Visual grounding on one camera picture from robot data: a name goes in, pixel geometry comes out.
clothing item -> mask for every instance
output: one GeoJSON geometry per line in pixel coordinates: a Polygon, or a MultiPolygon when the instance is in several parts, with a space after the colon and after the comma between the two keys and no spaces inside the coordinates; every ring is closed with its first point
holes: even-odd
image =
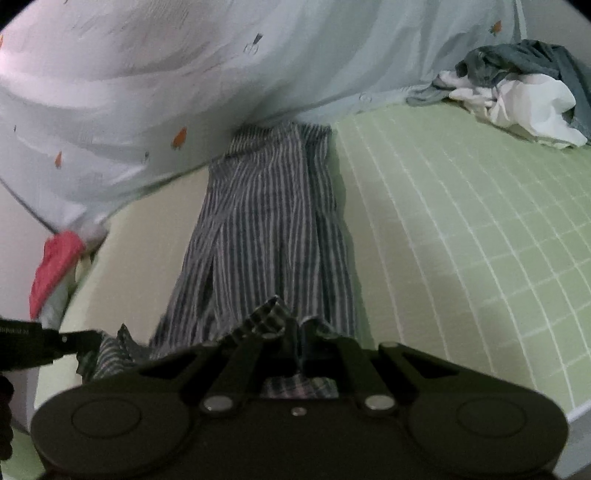
{"type": "MultiPolygon", "coordinates": [[[[591,69],[559,45],[537,40],[518,44],[479,47],[456,65],[457,77],[466,77],[476,87],[492,88],[510,74],[543,74],[562,81],[576,104],[570,126],[591,140],[591,69]]],[[[407,100],[410,105],[430,105],[449,96],[452,88],[441,86],[440,77],[426,90],[407,100]]]]}
{"type": "Polygon", "coordinates": [[[478,118],[521,137],[556,148],[581,147],[587,138],[569,126],[563,114],[574,107],[568,87],[547,75],[510,74],[495,88],[477,87],[468,77],[441,72],[446,87],[462,85],[449,93],[478,118]]]}
{"type": "MultiPolygon", "coordinates": [[[[242,129],[210,166],[201,215],[149,350],[134,358],[125,328],[116,339],[105,335],[95,360],[79,359],[85,381],[223,339],[245,319],[253,329],[286,317],[300,325],[319,319],[355,336],[345,242],[326,165],[329,138],[328,127],[242,129]]],[[[271,379],[264,392],[325,398],[336,387],[298,375],[271,379]]]]}
{"type": "Polygon", "coordinates": [[[55,287],[78,262],[85,250],[84,242],[74,232],[65,231],[48,239],[43,260],[35,272],[29,295],[32,319],[36,319],[55,287]]]}

gray cloth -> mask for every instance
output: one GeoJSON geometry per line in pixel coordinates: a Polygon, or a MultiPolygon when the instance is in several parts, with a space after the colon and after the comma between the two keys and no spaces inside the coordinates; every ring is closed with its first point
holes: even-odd
{"type": "MultiPolygon", "coordinates": [[[[103,334],[99,352],[79,358],[83,379],[286,316],[300,324],[320,319],[355,336],[345,242],[326,164],[329,138],[328,127],[294,124],[239,132],[210,166],[199,221],[150,344],[135,344],[125,326],[117,338],[103,334]]],[[[269,379],[263,393],[331,398],[336,387],[297,375],[269,379]]]]}
{"type": "MultiPolygon", "coordinates": [[[[479,47],[456,65],[456,73],[459,77],[468,75],[477,87],[487,88],[496,86],[511,73],[542,73],[561,80],[576,100],[570,125],[591,140],[591,69],[562,46],[522,40],[518,44],[479,47]]],[[[448,94],[433,85],[408,103],[428,105],[441,101],[448,94]]]]}

metal screw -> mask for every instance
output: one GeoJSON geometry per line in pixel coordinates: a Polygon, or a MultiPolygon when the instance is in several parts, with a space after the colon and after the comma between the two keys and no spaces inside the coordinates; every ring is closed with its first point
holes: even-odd
{"type": "Polygon", "coordinates": [[[294,417],[303,417],[308,411],[304,407],[294,407],[291,409],[291,414],[294,417]]]}
{"type": "Polygon", "coordinates": [[[388,395],[372,395],[365,399],[365,406],[370,410],[383,411],[389,410],[396,405],[392,397],[388,395]]]}
{"type": "Polygon", "coordinates": [[[219,413],[231,410],[234,406],[234,402],[230,397],[225,395],[214,395],[213,397],[205,399],[203,401],[203,406],[207,411],[219,413]]]}

pile of clothes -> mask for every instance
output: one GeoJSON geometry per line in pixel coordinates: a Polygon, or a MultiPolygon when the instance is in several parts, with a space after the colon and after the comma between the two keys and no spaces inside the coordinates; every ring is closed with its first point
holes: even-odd
{"type": "Polygon", "coordinates": [[[523,40],[477,48],[407,102],[445,98],[536,142],[564,148],[591,141],[591,69],[562,46],[523,40]]]}

wall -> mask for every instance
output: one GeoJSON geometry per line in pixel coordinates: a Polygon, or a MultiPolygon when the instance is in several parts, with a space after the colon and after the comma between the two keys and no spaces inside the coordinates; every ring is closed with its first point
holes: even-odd
{"type": "Polygon", "coordinates": [[[566,0],[522,0],[527,36],[564,45],[591,65],[591,22],[566,0]]]}
{"type": "MultiPolygon", "coordinates": [[[[50,236],[0,185],[0,315],[9,319],[29,318],[28,294],[35,270],[43,258],[43,244],[50,236]]],[[[11,403],[14,419],[27,427],[33,416],[37,369],[10,372],[15,388],[11,403]]]]}

